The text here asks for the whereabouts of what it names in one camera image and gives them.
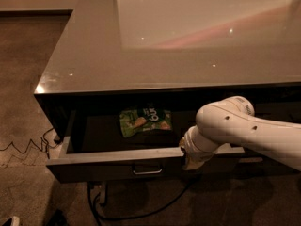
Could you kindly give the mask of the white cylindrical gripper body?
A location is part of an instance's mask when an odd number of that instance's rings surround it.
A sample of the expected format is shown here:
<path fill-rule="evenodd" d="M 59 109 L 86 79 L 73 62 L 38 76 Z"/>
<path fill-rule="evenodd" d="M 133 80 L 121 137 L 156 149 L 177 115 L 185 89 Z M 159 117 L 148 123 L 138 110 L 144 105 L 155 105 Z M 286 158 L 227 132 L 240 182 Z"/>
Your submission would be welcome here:
<path fill-rule="evenodd" d="M 184 134 L 183 143 L 187 165 L 203 165 L 216 154 L 220 146 L 202 135 L 196 126 L 190 127 Z"/>

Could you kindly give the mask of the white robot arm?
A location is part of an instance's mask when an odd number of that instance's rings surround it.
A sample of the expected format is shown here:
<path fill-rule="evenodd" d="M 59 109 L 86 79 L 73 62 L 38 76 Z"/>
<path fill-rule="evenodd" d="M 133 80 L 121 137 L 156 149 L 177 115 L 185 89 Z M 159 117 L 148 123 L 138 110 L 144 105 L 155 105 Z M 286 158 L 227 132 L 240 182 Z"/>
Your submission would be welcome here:
<path fill-rule="evenodd" d="M 301 170 L 301 125 L 257 118 L 246 98 L 232 96 L 204 105 L 196 124 L 180 142 L 186 153 L 185 170 L 197 170 L 224 144 L 234 144 Z"/>

